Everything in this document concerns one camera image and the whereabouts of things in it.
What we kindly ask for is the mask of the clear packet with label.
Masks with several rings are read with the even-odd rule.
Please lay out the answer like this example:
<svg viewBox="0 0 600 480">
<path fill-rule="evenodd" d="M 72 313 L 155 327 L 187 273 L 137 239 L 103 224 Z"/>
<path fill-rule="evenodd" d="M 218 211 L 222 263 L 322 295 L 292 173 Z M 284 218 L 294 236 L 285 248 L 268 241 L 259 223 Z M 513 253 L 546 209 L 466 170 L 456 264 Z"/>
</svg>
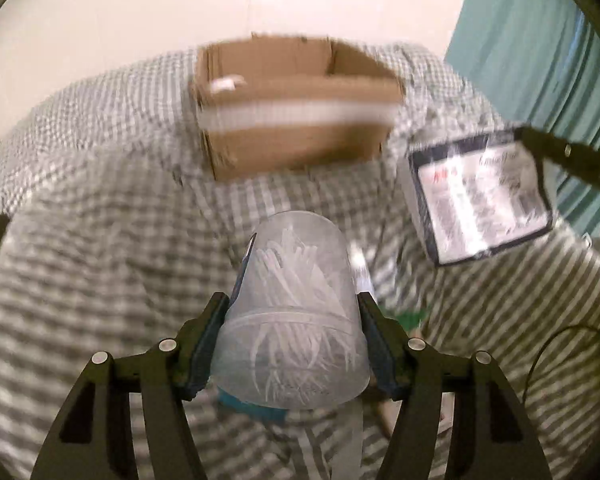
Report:
<svg viewBox="0 0 600 480">
<path fill-rule="evenodd" d="M 524 147 L 518 128 L 456 139 L 427 134 L 407 148 L 398 181 L 438 268 L 492 257 L 554 228 L 545 164 Z"/>
</svg>

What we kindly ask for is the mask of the clear jar of swabs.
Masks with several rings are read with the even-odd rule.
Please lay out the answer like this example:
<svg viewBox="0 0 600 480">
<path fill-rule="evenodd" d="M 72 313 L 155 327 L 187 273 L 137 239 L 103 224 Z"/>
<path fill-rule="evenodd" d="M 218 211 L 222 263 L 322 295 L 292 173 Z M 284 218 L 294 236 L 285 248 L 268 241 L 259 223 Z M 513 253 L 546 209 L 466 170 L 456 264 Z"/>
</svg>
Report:
<svg viewBox="0 0 600 480">
<path fill-rule="evenodd" d="M 230 295 L 211 378 L 239 402 L 334 408 L 370 383 L 370 360 L 347 240 L 304 210 L 261 222 Z"/>
</svg>

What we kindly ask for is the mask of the green snack wrapper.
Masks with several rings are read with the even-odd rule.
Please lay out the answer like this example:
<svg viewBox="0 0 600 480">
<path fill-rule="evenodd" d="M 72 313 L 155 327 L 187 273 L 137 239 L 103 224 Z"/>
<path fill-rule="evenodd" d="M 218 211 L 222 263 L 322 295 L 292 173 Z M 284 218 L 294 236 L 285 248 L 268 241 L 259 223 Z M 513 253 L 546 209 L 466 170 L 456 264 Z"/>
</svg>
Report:
<svg viewBox="0 0 600 480">
<path fill-rule="evenodd" d="M 408 333 L 414 333 L 428 318 L 427 310 L 405 310 L 396 315 L 396 320 Z"/>
</svg>

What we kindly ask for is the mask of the green curtain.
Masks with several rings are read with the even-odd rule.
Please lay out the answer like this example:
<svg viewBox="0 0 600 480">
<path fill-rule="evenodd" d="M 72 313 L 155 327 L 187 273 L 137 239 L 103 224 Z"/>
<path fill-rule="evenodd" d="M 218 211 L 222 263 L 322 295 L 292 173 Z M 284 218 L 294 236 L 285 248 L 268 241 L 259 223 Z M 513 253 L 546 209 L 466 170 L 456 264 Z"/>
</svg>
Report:
<svg viewBox="0 0 600 480">
<path fill-rule="evenodd" d="M 445 59 L 508 122 L 600 148 L 600 37 L 573 0 L 464 0 Z"/>
</svg>

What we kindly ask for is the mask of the green checkered duvet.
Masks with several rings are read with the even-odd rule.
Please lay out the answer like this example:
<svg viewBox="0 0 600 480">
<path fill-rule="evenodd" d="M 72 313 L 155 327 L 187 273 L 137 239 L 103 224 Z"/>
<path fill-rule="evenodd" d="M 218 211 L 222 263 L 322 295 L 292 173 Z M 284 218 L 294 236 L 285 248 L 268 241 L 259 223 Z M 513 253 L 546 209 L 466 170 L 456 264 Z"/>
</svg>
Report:
<svg viewBox="0 0 600 480">
<path fill-rule="evenodd" d="M 422 130 L 467 136 L 503 119 L 428 51 L 376 48 L 406 102 L 380 159 L 219 183 L 188 86 L 193 51 L 72 84 L 0 142 L 0 459 L 28 478 L 90 356 L 140 353 L 229 290 L 248 238 L 279 211 L 317 212 L 363 249 L 388 315 L 427 310 L 422 336 L 488 350 L 526 397 L 564 478 L 600 429 L 600 255 L 559 221 L 493 258 L 430 264 L 396 184 Z"/>
</svg>

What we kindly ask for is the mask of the brown cardboard box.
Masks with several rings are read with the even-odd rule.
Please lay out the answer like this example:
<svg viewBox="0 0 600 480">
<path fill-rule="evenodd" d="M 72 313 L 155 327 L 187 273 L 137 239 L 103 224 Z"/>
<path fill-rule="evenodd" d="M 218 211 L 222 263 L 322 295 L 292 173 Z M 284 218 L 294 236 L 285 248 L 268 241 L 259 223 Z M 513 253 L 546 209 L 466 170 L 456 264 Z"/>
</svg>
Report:
<svg viewBox="0 0 600 480">
<path fill-rule="evenodd" d="M 190 95 L 215 180 L 377 157 L 401 79 L 327 37 L 252 36 L 201 47 Z"/>
</svg>

